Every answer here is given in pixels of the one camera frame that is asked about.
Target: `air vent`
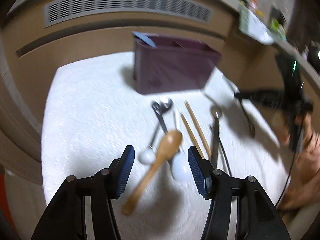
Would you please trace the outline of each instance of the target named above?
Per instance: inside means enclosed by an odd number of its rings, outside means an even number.
[[[208,23],[212,9],[192,0],[55,0],[44,6],[46,27],[69,19],[106,12],[153,12]]]

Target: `purple container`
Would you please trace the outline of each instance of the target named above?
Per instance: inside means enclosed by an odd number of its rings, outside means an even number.
[[[134,39],[133,78],[140,94],[202,89],[222,55],[199,40],[146,34],[153,48]]]

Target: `metal screw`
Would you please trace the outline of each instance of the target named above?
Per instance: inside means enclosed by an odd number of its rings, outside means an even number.
[[[75,180],[75,176],[74,175],[69,175],[67,178],[66,178],[66,180],[68,181],[68,182],[72,182],[72,181],[74,181]]]
[[[215,170],[213,170],[213,174],[217,175],[217,176],[220,176],[222,174],[222,171],[219,170],[219,169],[215,169]]]
[[[100,171],[102,175],[107,175],[110,173],[110,170],[109,169],[103,169]]]
[[[256,178],[254,176],[249,176],[248,177],[248,181],[250,182],[255,182],[256,181]]]

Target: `gray vent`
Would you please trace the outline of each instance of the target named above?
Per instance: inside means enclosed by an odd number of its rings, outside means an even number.
[[[208,23],[211,8],[192,0],[55,0],[44,6],[46,27],[69,19],[106,12],[153,12]]]

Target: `chopstick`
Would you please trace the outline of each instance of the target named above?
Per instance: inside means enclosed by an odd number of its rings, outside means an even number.
[[[207,155],[208,155],[209,159],[211,159],[210,146],[209,146],[209,144],[207,143],[207,140],[205,139],[205,136],[204,136],[204,134],[203,134],[203,132],[202,132],[202,130],[201,130],[201,127],[200,127],[200,125],[199,125],[199,123],[198,123],[198,121],[197,121],[197,119],[196,119],[196,116],[195,116],[195,114],[193,113],[193,111],[192,111],[192,109],[191,109],[188,101],[185,101],[184,103],[185,103],[185,105],[186,105],[186,107],[187,107],[187,109],[188,109],[188,112],[189,112],[189,114],[190,114],[190,116],[191,116],[191,119],[192,119],[192,121],[193,121],[193,123],[194,123],[194,125],[195,125],[195,127],[196,127],[196,129],[197,129],[197,132],[198,132],[198,134],[199,134],[199,136],[200,136],[200,138],[201,138],[201,141],[202,141],[202,143],[203,143],[203,145],[204,145],[205,151],[207,152]]]
[[[193,132],[191,131],[191,128],[190,128],[190,126],[189,126],[189,124],[188,124],[188,122],[187,122],[187,120],[185,119],[185,117],[184,117],[183,114],[181,114],[181,118],[182,118],[182,121],[183,121],[183,123],[184,123],[187,131],[188,131],[188,134],[189,134],[189,136],[190,136],[191,142],[192,142],[192,143],[195,145],[195,147],[197,148],[197,150],[198,150],[201,158],[204,159],[204,156],[203,156],[203,153],[202,153],[202,151],[201,151],[201,149],[200,149],[200,146],[199,146],[199,144],[198,144],[198,142],[197,142],[197,140],[196,140]]]

